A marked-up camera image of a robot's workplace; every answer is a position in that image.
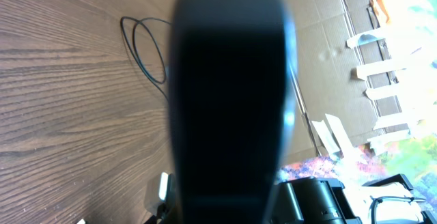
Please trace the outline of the Samsung Galaxy smartphone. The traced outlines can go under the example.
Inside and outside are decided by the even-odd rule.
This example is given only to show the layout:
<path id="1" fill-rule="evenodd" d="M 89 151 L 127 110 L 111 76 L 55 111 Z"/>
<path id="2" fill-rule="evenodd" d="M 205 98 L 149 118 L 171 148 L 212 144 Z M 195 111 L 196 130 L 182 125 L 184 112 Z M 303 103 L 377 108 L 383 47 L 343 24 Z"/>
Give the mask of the Samsung Galaxy smartphone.
<path id="1" fill-rule="evenodd" d="M 176 0 L 169 128 L 183 223 L 265 223 L 291 139 L 294 24 L 282 0 Z"/>

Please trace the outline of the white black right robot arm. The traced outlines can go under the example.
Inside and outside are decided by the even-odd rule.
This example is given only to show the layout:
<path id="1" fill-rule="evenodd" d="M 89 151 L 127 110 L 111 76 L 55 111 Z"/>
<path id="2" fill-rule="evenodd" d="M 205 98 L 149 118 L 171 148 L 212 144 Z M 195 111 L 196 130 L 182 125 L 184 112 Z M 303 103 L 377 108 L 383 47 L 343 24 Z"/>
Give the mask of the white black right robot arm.
<path id="1" fill-rule="evenodd" d="M 436 224 L 425 198 L 415 197 L 404 174 L 363 185 L 335 178 L 300 178 L 276 185 L 272 224 Z"/>

